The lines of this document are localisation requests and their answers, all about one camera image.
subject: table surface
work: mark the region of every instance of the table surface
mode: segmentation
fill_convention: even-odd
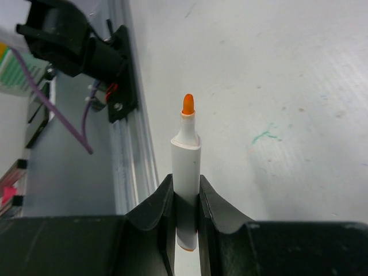
[[[186,93],[201,172],[256,220],[368,222],[367,17],[352,1],[131,1],[160,181]],[[199,275],[178,251],[177,275]]]

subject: screw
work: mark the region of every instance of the screw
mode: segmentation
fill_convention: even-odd
[[[120,111],[122,109],[122,104],[117,102],[114,104],[114,108],[116,111]]]

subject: green scribble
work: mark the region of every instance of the green scribble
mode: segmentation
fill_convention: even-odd
[[[269,138],[273,138],[273,139],[278,138],[277,136],[272,135],[272,134],[270,133],[270,129],[272,128],[272,126],[273,126],[273,125],[274,125],[273,123],[272,123],[272,124],[270,124],[270,125],[269,125],[269,128],[268,128],[265,132],[262,132],[260,135],[258,135],[258,136],[256,136],[256,137],[254,137],[254,139],[253,139],[253,141],[252,141],[252,144],[254,145],[254,144],[258,141],[258,139],[259,139],[259,138],[261,138],[261,137],[263,137],[263,136],[267,136],[267,137],[269,137]]]

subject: pink object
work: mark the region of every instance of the pink object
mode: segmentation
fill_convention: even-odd
[[[4,206],[13,196],[17,194],[17,189],[14,187],[5,187],[4,195],[2,196],[1,206]]]

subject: marker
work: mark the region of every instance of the marker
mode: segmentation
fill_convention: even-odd
[[[193,251],[197,247],[201,139],[196,133],[195,115],[193,96],[187,94],[181,111],[180,131],[171,140],[177,240],[179,246],[187,251]]]

